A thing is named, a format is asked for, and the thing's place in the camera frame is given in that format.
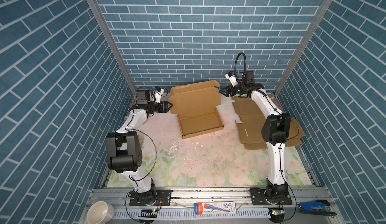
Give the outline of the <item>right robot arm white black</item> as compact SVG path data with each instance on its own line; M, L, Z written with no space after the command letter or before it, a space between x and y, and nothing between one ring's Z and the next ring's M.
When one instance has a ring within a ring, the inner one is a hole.
M268 148L268 178L265 189L253 187L249 190L252 204L291 205L292 200L288 191L290 187L284 171L284 149L290 133L291 116L273 103L261 84L248 83L246 73L241 80L238 79L236 71L229 71L225 77L231 84L221 89L219 93L226 97L246 94L258 105L266 118L261 134Z

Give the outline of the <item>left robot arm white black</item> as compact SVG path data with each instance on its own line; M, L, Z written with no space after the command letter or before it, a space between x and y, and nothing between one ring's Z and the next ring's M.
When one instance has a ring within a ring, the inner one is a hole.
M131 206L161 205L156 186L149 174L142 169L143 160L138 133L146 120L154 113L167 113L172 104L162 101L167 89L155 87L142 89L136 93L136 102L128 110L128 117L115 132L108 133L106 142L107 164L110 170L129 179L134 190L129 193Z

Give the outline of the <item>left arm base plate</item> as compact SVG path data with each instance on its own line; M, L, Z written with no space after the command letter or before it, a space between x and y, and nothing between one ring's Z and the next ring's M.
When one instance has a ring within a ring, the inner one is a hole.
M144 207L144 206L154 206L157 202L160 202L159 205L170 206L172 191L169 189L151 189L146 192L138 193L131 192L128 195L129 206L131 207Z

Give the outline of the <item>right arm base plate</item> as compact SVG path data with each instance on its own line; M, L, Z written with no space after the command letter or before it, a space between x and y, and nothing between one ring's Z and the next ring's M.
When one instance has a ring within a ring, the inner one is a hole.
M274 191L253 187L249 190L253 206L290 206L293 204L291 196L287 190Z

